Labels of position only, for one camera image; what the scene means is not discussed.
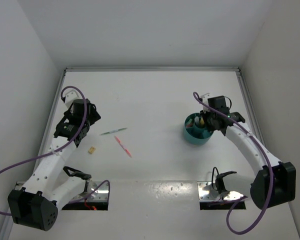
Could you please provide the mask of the yellow highlighter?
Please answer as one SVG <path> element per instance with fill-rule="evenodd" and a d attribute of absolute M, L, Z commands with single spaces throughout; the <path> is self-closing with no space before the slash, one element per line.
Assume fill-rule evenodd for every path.
<path fill-rule="evenodd" d="M 205 126 L 205 122 L 204 122 L 203 118 L 200 118 L 200 120 L 199 120 L 199 126 L 201 128 L 203 128 Z"/>

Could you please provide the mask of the blue highlighter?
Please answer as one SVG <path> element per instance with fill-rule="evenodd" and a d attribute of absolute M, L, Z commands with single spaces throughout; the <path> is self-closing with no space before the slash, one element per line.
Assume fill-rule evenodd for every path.
<path fill-rule="evenodd" d="M 201 125 L 200 125 L 200 118 L 198 116 L 196 116 L 194 118 L 194 124 L 199 128 Z"/>

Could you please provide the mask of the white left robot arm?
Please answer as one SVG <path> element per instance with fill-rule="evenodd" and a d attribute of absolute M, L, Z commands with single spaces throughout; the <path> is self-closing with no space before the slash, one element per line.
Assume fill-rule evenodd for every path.
<path fill-rule="evenodd" d="M 71 154 L 86 137 L 90 126 L 100 120 L 96 106 L 88 99 L 75 99 L 57 124 L 44 157 L 20 190 L 8 195 L 15 224 L 48 231 L 58 213 L 75 196 L 86 192 L 91 175 L 66 165 Z"/>

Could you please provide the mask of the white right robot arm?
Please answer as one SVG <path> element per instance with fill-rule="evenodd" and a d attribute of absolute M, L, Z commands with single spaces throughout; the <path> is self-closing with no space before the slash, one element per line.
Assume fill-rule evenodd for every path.
<path fill-rule="evenodd" d="M 211 97 L 205 94 L 199 98 L 203 102 L 200 115 L 209 132 L 220 131 L 241 152 L 251 166 L 254 176 L 246 178 L 236 171 L 220 173 L 215 179 L 216 190 L 221 194 L 240 192 L 252 198 L 262 209 L 291 202 L 296 197 L 296 168 L 291 162 L 282 162 L 251 132 L 246 120 L 239 112 L 231 112 L 225 96 Z"/>

